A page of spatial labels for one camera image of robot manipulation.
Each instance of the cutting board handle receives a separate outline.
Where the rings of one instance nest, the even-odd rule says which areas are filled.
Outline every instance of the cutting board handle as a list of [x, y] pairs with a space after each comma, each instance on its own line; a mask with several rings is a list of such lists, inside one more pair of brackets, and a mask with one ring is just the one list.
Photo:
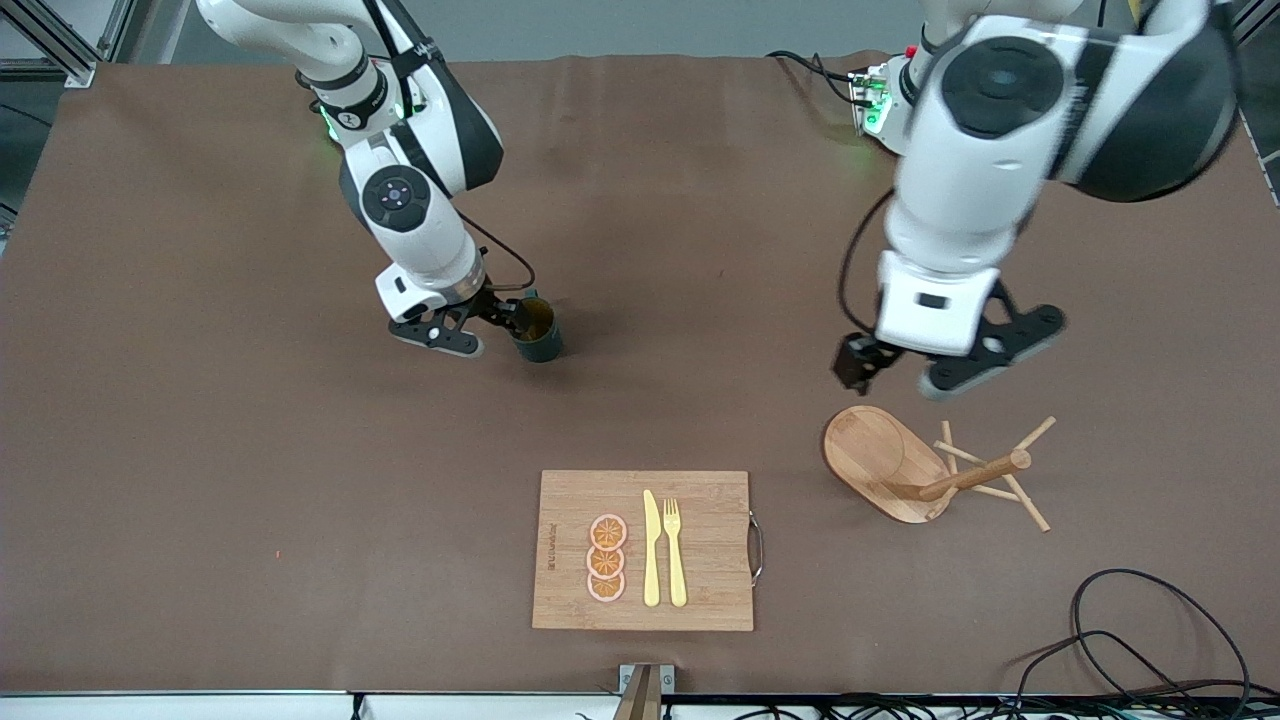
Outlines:
[[764, 571], [764, 530], [760, 529], [760, 523], [755, 519], [755, 511], [754, 510], [748, 510], [746, 511], [746, 521], [748, 521], [748, 527], [746, 527], [746, 533], [748, 533], [748, 537], [746, 537], [746, 550], [748, 550], [746, 562], [748, 562], [748, 565], [750, 565], [750, 562], [751, 562], [751, 552], [750, 552], [751, 551], [751, 532], [753, 530], [755, 532], [755, 570], [751, 571], [751, 587], [754, 588], [755, 583], [760, 582], [760, 573]]

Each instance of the wooden cutting board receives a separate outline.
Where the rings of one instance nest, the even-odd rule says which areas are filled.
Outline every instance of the wooden cutting board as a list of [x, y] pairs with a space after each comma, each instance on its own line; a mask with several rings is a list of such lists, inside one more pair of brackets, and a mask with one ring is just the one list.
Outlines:
[[[658, 541], [662, 602], [644, 603], [645, 489], [680, 501], [680, 552], [689, 602], [671, 605], [667, 537]], [[746, 473], [544, 470], [538, 512], [534, 628], [580, 630], [751, 630]], [[591, 521], [605, 512], [627, 524], [626, 588], [613, 602], [588, 593]]]

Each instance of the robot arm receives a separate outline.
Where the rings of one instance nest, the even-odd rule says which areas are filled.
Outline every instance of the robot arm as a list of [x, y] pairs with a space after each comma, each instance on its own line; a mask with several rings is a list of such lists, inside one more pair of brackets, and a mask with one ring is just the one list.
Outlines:
[[[1052, 306], [1019, 313], [998, 282], [1046, 179], [1146, 200], [1194, 179], [1226, 142], [1236, 92], [1229, 3], [1164, 0], [1140, 29], [984, 17], [940, 49], [886, 215], [874, 332], [892, 352], [932, 360], [924, 395], [963, 392], [1064, 327]], [[1007, 323], [984, 316], [991, 299]], [[874, 372], [851, 373], [847, 356], [884, 355], [858, 341], [842, 346], [841, 379], [865, 389]]]
[[[483, 345], [462, 329], [468, 318], [512, 334], [526, 328], [521, 304], [488, 288], [483, 251], [451, 202], [494, 178], [502, 141], [399, 0], [197, 0], [197, 8], [229, 42], [284, 55], [320, 99], [343, 146], [343, 196], [392, 260], [375, 287], [396, 337], [476, 356]], [[390, 61], [370, 61], [347, 26], [385, 38]]]
[[878, 140], [886, 149], [904, 155], [908, 146], [906, 124], [919, 101], [929, 64], [940, 49], [960, 35], [982, 15], [1007, 15], [1057, 24], [1074, 13], [1083, 0], [920, 0], [924, 26], [920, 44], [908, 54], [868, 68], [859, 76], [854, 92], [870, 109], [854, 110], [860, 132]]

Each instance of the wooden mug tree stand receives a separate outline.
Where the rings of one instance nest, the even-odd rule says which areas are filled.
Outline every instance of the wooden mug tree stand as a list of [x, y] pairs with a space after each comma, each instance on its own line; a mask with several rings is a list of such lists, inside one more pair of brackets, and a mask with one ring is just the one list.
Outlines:
[[[1042, 533], [1050, 530], [1014, 473], [1032, 464], [1027, 451], [1056, 420], [1046, 419], [998, 460], [987, 462], [952, 445], [951, 424], [942, 421], [942, 439], [933, 443], [947, 455], [946, 464], [897, 418], [879, 407], [850, 407], [827, 424], [823, 455], [827, 466], [882, 512], [904, 523], [928, 523], [947, 509], [957, 492], [974, 492], [1020, 502]], [[960, 471], [956, 459], [973, 468]], [[983, 483], [1004, 478], [1009, 491]]]

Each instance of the metal handle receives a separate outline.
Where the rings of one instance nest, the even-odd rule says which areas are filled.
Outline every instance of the metal handle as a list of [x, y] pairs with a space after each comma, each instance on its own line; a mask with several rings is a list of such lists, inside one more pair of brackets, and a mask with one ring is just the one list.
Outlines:
[[[755, 520], [755, 512], [753, 512], [751, 510], [746, 511], [746, 521], [748, 521], [746, 527], [748, 533], [755, 530], [755, 571], [751, 573], [751, 587], [754, 588], [755, 583], [760, 582], [760, 573], [764, 571], [764, 530], [760, 529], [760, 523]], [[748, 548], [751, 547], [750, 542], [748, 542], [746, 544]]]

